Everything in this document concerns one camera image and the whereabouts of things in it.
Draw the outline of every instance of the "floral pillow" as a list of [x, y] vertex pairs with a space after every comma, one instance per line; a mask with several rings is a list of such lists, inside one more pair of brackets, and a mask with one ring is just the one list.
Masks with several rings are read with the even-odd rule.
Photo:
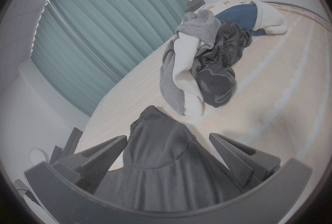
[[251, 0], [220, 0], [214, 3], [207, 3], [199, 7], [195, 13], [202, 9], [208, 9], [213, 12], [214, 15], [221, 13], [222, 11], [240, 4], [250, 4]]

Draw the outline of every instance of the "tiled ceiling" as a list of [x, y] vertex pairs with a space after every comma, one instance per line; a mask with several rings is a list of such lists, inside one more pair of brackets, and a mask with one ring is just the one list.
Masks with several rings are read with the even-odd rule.
[[12, 0], [0, 23], [0, 95], [30, 56], [33, 34], [46, 0]]

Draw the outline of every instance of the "gray knit sweater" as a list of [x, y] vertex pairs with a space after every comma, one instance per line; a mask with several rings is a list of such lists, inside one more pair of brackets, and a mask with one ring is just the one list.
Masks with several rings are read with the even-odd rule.
[[165, 101], [178, 114], [184, 115], [184, 93], [173, 81], [173, 69], [175, 63], [174, 42], [179, 38], [179, 32], [191, 35], [203, 41], [205, 45], [201, 47], [196, 56], [214, 47], [215, 38], [221, 22], [214, 17], [210, 10], [199, 10], [197, 14], [186, 13], [182, 23], [175, 30], [176, 36], [165, 48], [160, 68], [160, 92]]

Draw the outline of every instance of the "striped bed sheet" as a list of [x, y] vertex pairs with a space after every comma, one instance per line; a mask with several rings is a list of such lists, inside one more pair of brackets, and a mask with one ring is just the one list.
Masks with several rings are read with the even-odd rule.
[[[185, 124], [203, 147], [221, 162], [209, 142], [219, 133], [279, 156], [283, 165], [296, 157], [313, 168], [306, 188], [312, 191], [331, 155], [332, 82], [330, 23], [303, 9], [272, 4], [288, 21], [284, 35], [253, 37], [233, 66], [237, 90], [230, 102], [214, 108], [204, 103], [203, 116], [179, 116], [159, 90], [164, 43], [123, 78], [99, 103], [76, 152], [118, 135], [149, 105]], [[111, 166], [123, 166], [122, 155]]]

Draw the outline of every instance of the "curtain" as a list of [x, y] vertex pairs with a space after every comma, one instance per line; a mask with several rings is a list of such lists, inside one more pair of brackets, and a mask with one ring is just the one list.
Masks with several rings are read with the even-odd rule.
[[100, 100], [180, 24], [189, 0], [48, 0], [31, 59], [91, 116]]

